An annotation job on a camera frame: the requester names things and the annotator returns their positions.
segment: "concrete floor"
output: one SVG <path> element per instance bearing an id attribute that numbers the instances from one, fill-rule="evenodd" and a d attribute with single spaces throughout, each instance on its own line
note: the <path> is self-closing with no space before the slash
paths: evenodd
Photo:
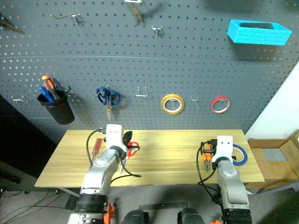
<path id="1" fill-rule="evenodd" d="M 33 205 L 46 195 L 47 192 L 32 191 L 29 194 L 21 194 L 2 198 L 0 208 L 0 219 L 9 212 L 22 206 Z M 59 197 L 50 206 L 64 207 L 68 201 L 69 194 L 56 195 L 49 193 L 49 198 L 39 203 L 46 205 Z M 139 206 L 156 203 L 172 203 L 180 206 L 187 203 L 188 207 L 195 208 L 203 217 L 205 223 L 220 219 L 220 207 L 211 202 L 208 194 L 202 187 L 197 185 L 174 185 L 174 186 L 139 186 L 139 187 L 114 187 L 109 192 L 109 202 L 117 203 L 117 217 L 112 220 L 112 224 L 120 224 L 121 219 L 130 211 L 138 209 Z M 249 195 L 249 203 L 254 224 L 298 224 L 299 223 L 299 193 L 292 189 L 267 195 Z M 32 208 L 22 217 L 40 208 Z M 25 209 L 18 210 L 12 215 L 17 215 Z M 182 208 L 149 210 L 151 223 L 155 224 L 176 224 L 177 213 Z M 66 224 L 71 210 L 56 208 L 44 208 L 32 215 L 10 222 L 12 224 Z"/>

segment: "blue plastic bin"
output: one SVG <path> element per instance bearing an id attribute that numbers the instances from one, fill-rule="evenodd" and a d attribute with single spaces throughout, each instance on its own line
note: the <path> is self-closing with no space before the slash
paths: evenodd
<path id="1" fill-rule="evenodd" d="M 240 27 L 241 23 L 270 23 L 274 29 Z M 231 20 L 228 36 L 234 43 L 285 45 L 292 31 L 274 22 Z"/>

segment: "wooden tabletop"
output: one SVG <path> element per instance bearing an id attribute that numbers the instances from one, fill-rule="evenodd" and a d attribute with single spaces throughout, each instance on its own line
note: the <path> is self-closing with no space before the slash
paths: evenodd
<path id="1" fill-rule="evenodd" d="M 68 130 L 38 178 L 36 187 L 78 188 L 88 171 L 86 139 L 92 130 Z M 133 138 L 140 145 L 140 150 L 131 157 L 126 168 L 141 178 L 124 177 L 112 183 L 121 185 L 157 185 L 197 183 L 196 152 L 202 141 L 216 139 L 218 135 L 232 135 L 234 144 L 245 149 L 248 161 L 236 167 L 243 182 L 263 182 L 263 175 L 242 130 L 133 130 Z M 95 133 L 89 141 L 89 150 L 93 150 L 96 138 L 105 135 Z M 106 149 L 103 142 L 100 153 Z M 204 170 L 200 161 L 203 178 L 211 172 Z M 217 183 L 217 173 L 207 183 Z"/>

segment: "cardboard box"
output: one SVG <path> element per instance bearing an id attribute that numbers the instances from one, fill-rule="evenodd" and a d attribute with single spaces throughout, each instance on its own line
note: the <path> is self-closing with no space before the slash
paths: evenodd
<path id="1" fill-rule="evenodd" d="M 297 177 L 299 177 L 299 132 L 291 136 L 291 139 L 283 144 L 280 149 L 287 158 Z"/>
<path id="2" fill-rule="evenodd" d="M 247 189 L 270 189 L 297 181 L 298 177 L 288 161 L 267 161 L 265 149 L 280 148 L 290 139 L 250 139 L 249 146 L 263 174 L 265 182 L 253 182 Z"/>

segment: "gray pegboard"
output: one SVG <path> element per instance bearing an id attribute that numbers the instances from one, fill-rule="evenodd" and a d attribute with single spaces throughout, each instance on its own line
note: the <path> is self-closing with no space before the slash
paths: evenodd
<path id="1" fill-rule="evenodd" d="M 24 95 L 13 106 L 58 142 L 67 129 L 107 124 L 104 106 L 92 98 L 99 85 L 122 95 L 113 123 L 127 129 L 235 129 L 245 132 L 266 107 L 299 59 L 298 1 L 146 0 L 144 24 L 135 25 L 122 1 L 1 1 L 1 12 L 25 34 L 0 31 L 1 95 Z M 50 14 L 80 13 L 70 18 Z M 279 22 L 293 31 L 285 46 L 234 44 L 230 19 Z M 151 26 L 163 26 L 156 38 Z M 73 89 L 69 103 L 75 121 L 59 125 L 37 101 L 42 74 L 62 90 Z M 137 87 L 148 98 L 135 97 Z M 176 116 L 160 109 L 164 95 L 186 103 Z M 231 109 L 213 114 L 213 98 L 226 95 Z M 200 110 L 191 97 L 199 97 Z"/>

